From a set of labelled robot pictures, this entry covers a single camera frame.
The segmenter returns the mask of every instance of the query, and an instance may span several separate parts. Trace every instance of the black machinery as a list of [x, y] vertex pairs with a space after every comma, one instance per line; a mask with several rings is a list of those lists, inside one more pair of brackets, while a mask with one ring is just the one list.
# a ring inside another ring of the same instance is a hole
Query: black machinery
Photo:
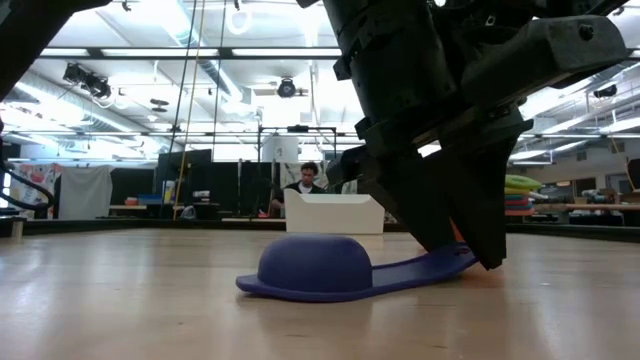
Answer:
[[[298, 0], [307, 7], [318, 0]], [[0, 99], [76, 11], [110, 0], [5, 0]], [[351, 79], [366, 145], [330, 166], [333, 183], [366, 190], [427, 250], [459, 228], [487, 269], [506, 257], [504, 175], [518, 136], [532, 127], [518, 105], [628, 57], [605, 16], [626, 0], [324, 0]], [[417, 148], [439, 140], [422, 158]]]

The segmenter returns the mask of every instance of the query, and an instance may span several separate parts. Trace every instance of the wooden floor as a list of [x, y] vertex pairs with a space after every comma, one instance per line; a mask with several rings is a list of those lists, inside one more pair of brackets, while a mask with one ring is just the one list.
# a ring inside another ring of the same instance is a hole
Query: wooden floor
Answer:
[[[134, 230], [0, 245], [0, 359], [640, 359], [640, 246], [509, 236], [499, 270], [342, 304], [247, 297], [276, 232]], [[375, 263], [419, 253], [365, 241]]]

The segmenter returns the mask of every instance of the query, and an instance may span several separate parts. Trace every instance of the dark hair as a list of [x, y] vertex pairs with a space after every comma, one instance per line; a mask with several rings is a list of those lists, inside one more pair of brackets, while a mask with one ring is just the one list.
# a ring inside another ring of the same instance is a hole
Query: dark hair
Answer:
[[302, 164], [300, 171], [303, 171], [303, 170], [311, 170], [313, 171], [313, 175], [318, 175], [318, 172], [319, 172], [318, 165], [316, 165], [316, 163], [314, 163], [313, 161]]

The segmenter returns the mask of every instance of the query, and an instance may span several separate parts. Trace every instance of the man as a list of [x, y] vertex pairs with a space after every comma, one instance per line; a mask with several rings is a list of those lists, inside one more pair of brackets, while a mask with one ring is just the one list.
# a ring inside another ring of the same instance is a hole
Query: man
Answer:
[[284, 189], [278, 191], [271, 205], [275, 209], [284, 209], [284, 190], [292, 189], [300, 194], [324, 194], [324, 189], [313, 183], [313, 178], [318, 175], [318, 165], [314, 162], [302, 164], [300, 168], [301, 180], [289, 184]]

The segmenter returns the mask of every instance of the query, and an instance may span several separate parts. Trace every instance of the stacked disc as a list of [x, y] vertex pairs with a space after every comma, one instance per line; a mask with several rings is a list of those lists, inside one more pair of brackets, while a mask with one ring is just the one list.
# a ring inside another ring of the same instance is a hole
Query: stacked disc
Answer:
[[520, 175], [507, 175], [505, 178], [504, 204], [507, 216], [533, 215], [533, 203], [529, 193], [538, 190], [542, 184]]

